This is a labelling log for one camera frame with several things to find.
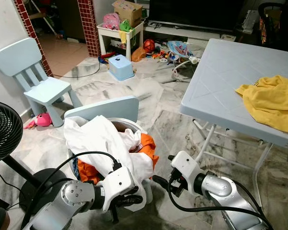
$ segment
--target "red tile column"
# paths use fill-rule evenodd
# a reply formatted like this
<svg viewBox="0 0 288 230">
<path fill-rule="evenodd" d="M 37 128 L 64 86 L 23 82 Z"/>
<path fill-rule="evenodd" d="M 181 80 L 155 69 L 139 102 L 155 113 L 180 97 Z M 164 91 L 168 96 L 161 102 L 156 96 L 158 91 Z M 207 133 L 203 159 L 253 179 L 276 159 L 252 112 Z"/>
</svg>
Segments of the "red tile column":
<svg viewBox="0 0 288 230">
<path fill-rule="evenodd" d="M 95 20 L 93 0 L 78 0 L 82 27 L 86 40 L 88 54 L 91 57 L 101 55 L 98 30 Z"/>
<path fill-rule="evenodd" d="M 15 5 L 16 5 L 16 8 L 17 8 L 17 10 L 18 10 L 18 13 L 19 13 L 19 15 L 20 15 L 20 17 L 21 17 L 21 20 L 22 20 L 23 23 L 24 23 L 24 27 L 25 27 L 25 29 L 26 29 L 29 37 L 32 37 L 32 38 L 34 38 L 34 39 L 36 40 L 36 43 L 37 43 L 37 45 L 38 45 L 38 47 L 39 47 L 39 51 L 40 51 L 41 54 L 42 54 L 42 61 L 41 61 L 41 63 L 42 63 L 42 65 L 43 65 L 43 68 L 44 68 L 46 74 L 47 74 L 48 76 L 53 77 L 52 71 L 51 71 L 51 69 L 50 69 L 50 67 L 49 67 L 49 64 L 48 64 L 47 60 L 46 60 L 44 51 L 43 51 L 43 49 L 42 49 L 42 47 L 41 47 L 41 45 L 40 45 L 40 43 L 39 43 L 39 40 L 38 40 L 38 38 L 37 38 L 37 36 L 36 36 L 36 33 L 35 33 L 35 31 L 34 31 L 34 28 L 33 28 L 32 24 L 31 24 L 30 19 L 29 19 L 28 12 L 27 12 L 27 10 L 26 10 L 25 7 L 24 7 L 23 0 L 14 0 L 14 3 L 15 3 Z"/>
</svg>

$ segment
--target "pink bag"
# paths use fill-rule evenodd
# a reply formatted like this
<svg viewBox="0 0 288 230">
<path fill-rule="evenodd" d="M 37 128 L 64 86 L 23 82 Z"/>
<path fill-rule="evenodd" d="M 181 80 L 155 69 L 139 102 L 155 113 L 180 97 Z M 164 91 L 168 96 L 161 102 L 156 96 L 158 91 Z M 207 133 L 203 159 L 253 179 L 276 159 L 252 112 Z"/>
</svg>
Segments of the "pink bag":
<svg viewBox="0 0 288 230">
<path fill-rule="evenodd" d="M 111 29 L 111 30 L 119 30 L 120 29 L 120 17 L 117 13 L 108 13 L 104 16 L 104 23 L 102 27 Z"/>
</svg>

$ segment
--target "tv stand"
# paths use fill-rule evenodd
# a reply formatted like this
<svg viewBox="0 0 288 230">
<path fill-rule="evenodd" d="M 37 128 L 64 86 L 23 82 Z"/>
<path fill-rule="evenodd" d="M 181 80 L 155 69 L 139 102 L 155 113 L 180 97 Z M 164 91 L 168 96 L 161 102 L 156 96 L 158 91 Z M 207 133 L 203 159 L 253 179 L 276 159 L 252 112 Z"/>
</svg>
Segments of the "tv stand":
<svg viewBox="0 0 288 230">
<path fill-rule="evenodd" d="M 196 30 L 196 28 L 154 22 L 148 22 L 148 25 L 144 26 L 144 31 L 183 36 L 188 38 L 188 42 L 193 41 L 190 43 L 203 44 L 204 46 L 206 46 L 210 38 L 220 38 L 220 35 L 223 34 L 223 32 L 203 32 Z"/>
</svg>

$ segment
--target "white shelf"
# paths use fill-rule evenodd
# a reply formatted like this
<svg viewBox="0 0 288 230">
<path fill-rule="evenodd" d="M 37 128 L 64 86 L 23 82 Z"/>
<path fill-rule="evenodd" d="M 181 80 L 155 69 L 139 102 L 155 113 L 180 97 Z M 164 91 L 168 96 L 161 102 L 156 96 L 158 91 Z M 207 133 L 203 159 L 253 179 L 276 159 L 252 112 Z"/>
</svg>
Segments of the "white shelf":
<svg viewBox="0 0 288 230">
<path fill-rule="evenodd" d="M 188 38 L 195 38 L 201 40 L 209 40 L 210 38 L 220 38 L 220 34 L 214 33 L 206 33 L 201 31 L 194 31 L 194 30 L 186 30 L 186 29 L 175 29 L 170 27 L 161 26 L 160 28 L 156 28 L 154 26 L 145 26 L 144 31 L 160 33 L 160 34 L 167 34 L 167 35 L 177 35 L 183 36 Z"/>
</svg>

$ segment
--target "yellow towel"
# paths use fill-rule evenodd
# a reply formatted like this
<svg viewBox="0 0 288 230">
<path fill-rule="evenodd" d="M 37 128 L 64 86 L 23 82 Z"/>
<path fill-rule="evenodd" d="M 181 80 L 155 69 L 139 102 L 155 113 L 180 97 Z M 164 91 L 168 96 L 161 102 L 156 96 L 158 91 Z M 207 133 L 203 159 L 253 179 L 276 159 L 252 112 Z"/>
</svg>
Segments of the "yellow towel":
<svg viewBox="0 0 288 230">
<path fill-rule="evenodd" d="M 119 34 L 120 34 L 121 43 L 122 43 L 122 44 L 125 44 L 126 41 L 127 41 L 126 32 L 125 32 L 125 31 L 122 31 L 122 30 L 119 30 Z"/>
<path fill-rule="evenodd" d="M 288 132 L 288 79 L 280 75 L 260 78 L 254 85 L 241 85 L 236 92 L 259 123 Z"/>
</svg>

